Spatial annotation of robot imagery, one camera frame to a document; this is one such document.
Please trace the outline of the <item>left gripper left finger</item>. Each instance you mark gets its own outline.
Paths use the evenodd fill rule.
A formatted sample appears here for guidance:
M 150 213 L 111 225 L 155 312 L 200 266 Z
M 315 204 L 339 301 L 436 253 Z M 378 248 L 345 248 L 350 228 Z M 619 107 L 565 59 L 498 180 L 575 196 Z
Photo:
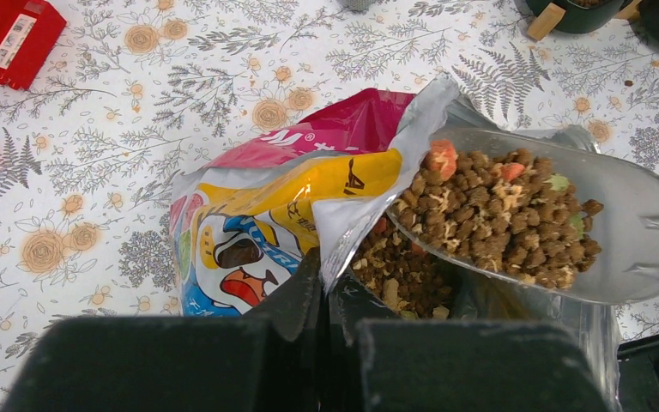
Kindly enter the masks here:
M 75 317 L 39 340 L 5 411 L 315 411 L 319 251 L 239 317 Z

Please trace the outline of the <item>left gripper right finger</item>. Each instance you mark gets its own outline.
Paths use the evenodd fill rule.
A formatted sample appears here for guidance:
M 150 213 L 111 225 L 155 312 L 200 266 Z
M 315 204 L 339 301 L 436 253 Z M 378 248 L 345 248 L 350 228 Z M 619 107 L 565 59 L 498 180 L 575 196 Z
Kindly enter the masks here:
M 404 320 L 351 272 L 329 293 L 332 411 L 605 411 L 583 351 L 539 321 Z

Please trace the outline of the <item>cat food bag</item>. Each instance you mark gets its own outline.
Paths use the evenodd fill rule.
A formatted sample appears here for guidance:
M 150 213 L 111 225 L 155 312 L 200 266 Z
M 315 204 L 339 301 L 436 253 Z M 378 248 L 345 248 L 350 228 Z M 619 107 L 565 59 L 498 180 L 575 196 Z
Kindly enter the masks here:
M 354 275 L 350 261 L 361 241 L 402 190 L 396 181 L 403 157 L 391 141 L 405 128 L 434 132 L 449 112 L 457 121 L 474 116 L 447 74 L 418 94 L 370 88 L 178 178 L 169 234 L 184 315 L 245 315 L 318 249 L 315 411 L 332 411 L 329 294 L 342 274 Z M 610 310 L 542 297 L 524 305 L 545 314 L 499 320 L 551 323 L 569 332 L 600 386 L 605 411 L 619 410 L 617 328 Z

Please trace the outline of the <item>clear plastic scoop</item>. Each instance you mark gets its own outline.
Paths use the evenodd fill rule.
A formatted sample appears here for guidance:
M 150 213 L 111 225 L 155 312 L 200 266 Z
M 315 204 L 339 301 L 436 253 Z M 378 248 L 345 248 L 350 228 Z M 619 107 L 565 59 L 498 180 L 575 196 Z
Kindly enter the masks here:
M 659 176 L 615 157 L 498 130 L 444 126 L 435 132 L 410 128 L 391 141 L 403 157 L 399 188 L 409 185 L 430 143 L 449 139 L 457 150 L 504 155 L 526 148 L 549 158 L 554 171 L 569 178 L 577 194 L 603 203 L 591 237 L 602 252 L 592 267 L 557 295 L 604 305 L 622 305 L 659 295 Z

